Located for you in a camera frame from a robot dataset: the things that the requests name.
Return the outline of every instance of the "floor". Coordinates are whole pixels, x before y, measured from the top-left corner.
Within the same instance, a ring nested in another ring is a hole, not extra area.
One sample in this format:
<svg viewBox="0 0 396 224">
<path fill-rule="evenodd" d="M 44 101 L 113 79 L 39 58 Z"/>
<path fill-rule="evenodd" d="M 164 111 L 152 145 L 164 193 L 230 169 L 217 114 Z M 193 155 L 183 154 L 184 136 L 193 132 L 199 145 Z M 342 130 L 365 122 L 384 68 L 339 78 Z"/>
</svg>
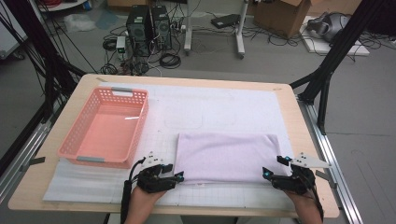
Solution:
<svg viewBox="0 0 396 224">
<path fill-rule="evenodd" d="M 79 8 L 67 13 L 85 13 Z M 69 34 L 95 70 L 104 64 L 102 37 L 126 22 L 125 14 L 103 8 L 89 12 L 98 28 L 89 32 Z M 195 18 L 195 24 L 210 26 L 210 17 Z M 247 26 L 252 27 L 251 18 Z M 64 42 L 72 64 L 92 72 L 64 35 Z M 193 35 L 193 52 L 179 53 L 181 66 L 174 70 L 159 68 L 146 73 L 149 77 L 184 77 L 253 82 L 291 83 L 315 71 L 322 56 L 308 53 L 302 42 L 297 46 L 283 45 L 284 40 L 268 35 L 246 37 L 246 56 L 236 55 L 235 40 L 229 34 L 208 31 Z M 396 220 L 396 49 L 382 46 L 369 49 L 369 57 L 356 57 L 356 62 L 345 58 L 332 78 L 326 131 L 335 156 L 358 206 L 364 223 L 390 224 Z M 33 66 L 29 60 L 9 58 L 0 61 L 0 156 L 3 156 L 21 129 L 43 102 L 43 95 Z M 43 213 L 11 211 L 7 201 L 0 205 L 0 224 L 3 223 L 103 223 L 105 214 Z M 183 217 L 185 223 L 233 223 L 230 217 Z M 293 223 L 283 218 L 281 223 Z M 325 223 L 347 223 L 344 215 L 326 219 Z"/>
</svg>

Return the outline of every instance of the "white plastic bag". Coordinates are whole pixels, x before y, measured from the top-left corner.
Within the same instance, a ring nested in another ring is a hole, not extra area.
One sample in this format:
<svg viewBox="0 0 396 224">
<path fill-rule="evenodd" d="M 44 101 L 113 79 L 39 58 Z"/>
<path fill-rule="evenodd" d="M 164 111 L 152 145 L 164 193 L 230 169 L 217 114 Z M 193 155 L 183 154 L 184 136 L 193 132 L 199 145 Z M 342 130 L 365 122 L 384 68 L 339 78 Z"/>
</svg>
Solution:
<svg viewBox="0 0 396 224">
<path fill-rule="evenodd" d="M 90 31 L 95 28 L 95 23 L 85 14 L 72 14 L 64 17 L 64 23 L 68 33 L 77 31 Z"/>
</svg>

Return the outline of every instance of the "lavender cloth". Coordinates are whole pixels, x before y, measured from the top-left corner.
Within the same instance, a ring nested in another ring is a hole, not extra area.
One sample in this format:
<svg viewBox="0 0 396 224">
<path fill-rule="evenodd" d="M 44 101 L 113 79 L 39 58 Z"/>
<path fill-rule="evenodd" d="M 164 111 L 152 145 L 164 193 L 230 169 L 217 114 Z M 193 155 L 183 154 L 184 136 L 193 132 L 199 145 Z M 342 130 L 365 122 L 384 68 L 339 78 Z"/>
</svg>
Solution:
<svg viewBox="0 0 396 224">
<path fill-rule="evenodd" d="M 180 133 L 175 174 L 184 171 L 184 184 L 219 182 L 265 183 L 262 167 L 277 175 L 286 169 L 274 134 Z"/>
</svg>

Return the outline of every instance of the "hand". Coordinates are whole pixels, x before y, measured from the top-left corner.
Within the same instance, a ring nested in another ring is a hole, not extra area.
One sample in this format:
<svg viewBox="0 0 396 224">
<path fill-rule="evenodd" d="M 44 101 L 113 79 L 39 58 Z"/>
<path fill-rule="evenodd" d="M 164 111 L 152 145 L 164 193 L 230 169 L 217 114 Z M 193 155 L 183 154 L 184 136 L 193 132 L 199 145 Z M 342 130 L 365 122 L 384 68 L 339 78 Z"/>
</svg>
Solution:
<svg viewBox="0 0 396 224">
<path fill-rule="evenodd" d="M 131 193 L 131 201 L 129 201 L 129 211 L 125 224 L 144 223 L 154 208 L 154 204 L 165 193 L 166 191 L 147 193 L 136 186 Z"/>
<path fill-rule="evenodd" d="M 293 201 L 296 213 L 304 224 L 323 223 L 320 218 L 320 212 L 312 199 L 310 192 L 304 195 L 298 195 L 294 192 L 285 191 L 286 195 Z"/>
</svg>

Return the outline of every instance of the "pink plastic basket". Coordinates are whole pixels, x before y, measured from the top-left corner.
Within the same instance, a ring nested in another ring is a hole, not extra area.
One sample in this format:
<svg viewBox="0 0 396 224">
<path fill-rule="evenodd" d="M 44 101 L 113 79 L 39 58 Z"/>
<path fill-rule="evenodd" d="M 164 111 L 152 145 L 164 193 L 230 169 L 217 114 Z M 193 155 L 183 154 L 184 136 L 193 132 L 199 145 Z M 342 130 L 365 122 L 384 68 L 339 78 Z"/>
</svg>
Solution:
<svg viewBox="0 0 396 224">
<path fill-rule="evenodd" d="M 149 112 L 148 96 L 136 89 L 94 89 L 58 155 L 75 164 L 131 168 Z"/>
</svg>

